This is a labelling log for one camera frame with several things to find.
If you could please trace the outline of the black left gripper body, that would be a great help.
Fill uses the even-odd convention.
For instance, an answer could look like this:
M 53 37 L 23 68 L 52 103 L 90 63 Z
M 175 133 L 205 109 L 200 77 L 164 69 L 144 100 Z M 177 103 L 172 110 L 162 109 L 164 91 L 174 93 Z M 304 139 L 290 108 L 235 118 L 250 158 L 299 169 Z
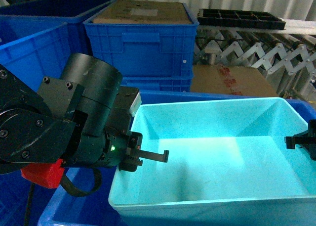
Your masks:
M 106 144 L 101 155 L 101 167 L 118 166 L 120 171 L 135 172 L 143 161 L 132 156 L 131 150 L 140 150 L 143 135 L 138 132 L 106 131 Z

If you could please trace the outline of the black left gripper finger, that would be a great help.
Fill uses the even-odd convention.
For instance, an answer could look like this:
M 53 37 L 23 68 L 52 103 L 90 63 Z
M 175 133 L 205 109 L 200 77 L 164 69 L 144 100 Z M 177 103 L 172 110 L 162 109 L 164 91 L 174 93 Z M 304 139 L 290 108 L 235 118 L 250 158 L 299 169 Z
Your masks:
M 137 156 L 141 158 L 153 160 L 153 161 L 167 163 L 168 157 L 169 157 L 169 150 L 164 150 L 163 154 L 158 154 L 158 153 L 144 151 L 144 150 L 138 150 Z

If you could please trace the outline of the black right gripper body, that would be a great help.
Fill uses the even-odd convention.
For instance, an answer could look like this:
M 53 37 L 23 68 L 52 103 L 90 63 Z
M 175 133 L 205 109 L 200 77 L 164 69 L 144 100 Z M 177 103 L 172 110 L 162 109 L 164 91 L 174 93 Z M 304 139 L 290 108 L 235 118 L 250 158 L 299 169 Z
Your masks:
M 309 153 L 312 160 L 316 160 L 316 120 L 311 119 L 308 129 L 302 132 L 303 143 L 300 145 Z

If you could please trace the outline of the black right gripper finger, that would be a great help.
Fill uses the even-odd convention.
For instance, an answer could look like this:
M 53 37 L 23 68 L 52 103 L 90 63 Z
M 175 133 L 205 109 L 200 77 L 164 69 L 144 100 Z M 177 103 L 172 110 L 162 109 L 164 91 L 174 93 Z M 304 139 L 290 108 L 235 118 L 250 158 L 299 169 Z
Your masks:
M 295 149 L 296 145 L 299 145 L 301 148 L 307 145 L 308 136 L 286 136 L 285 144 L 287 149 Z

